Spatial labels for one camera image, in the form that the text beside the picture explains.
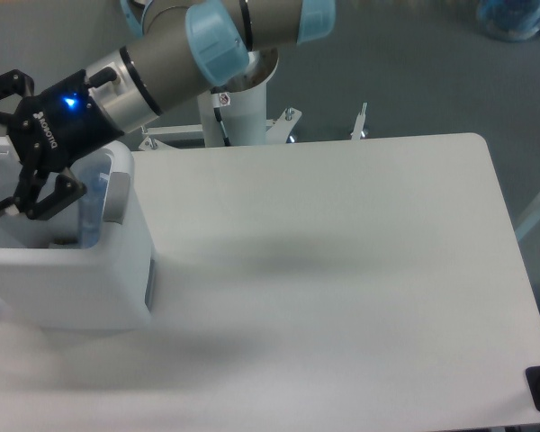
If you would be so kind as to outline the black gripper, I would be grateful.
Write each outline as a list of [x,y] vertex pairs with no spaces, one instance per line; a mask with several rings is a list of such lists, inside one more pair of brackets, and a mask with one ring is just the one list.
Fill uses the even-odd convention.
[[[13,165],[0,166],[0,218],[23,214],[48,221],[86,194],[86,185],[68,168],[124,134],[89,90],[83,69],[37,95],[34,80],[19,69],[0,75],[0,101],[22,97],[14,113],[0,112],[0,126],[7,127],[22,165],[18,175]],[[60,174],[41,198],[50,173]]]

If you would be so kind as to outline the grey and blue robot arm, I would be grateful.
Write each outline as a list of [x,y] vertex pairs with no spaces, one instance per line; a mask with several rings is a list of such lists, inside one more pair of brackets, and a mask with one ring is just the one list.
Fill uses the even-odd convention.
[[21,171],[0,217],[46,221],[85,195],[72,166],[175,106],[244,73],[254,51],[328,36],[332,1],[151,1],[142,34],[40,93],[0,75],[0,125]]

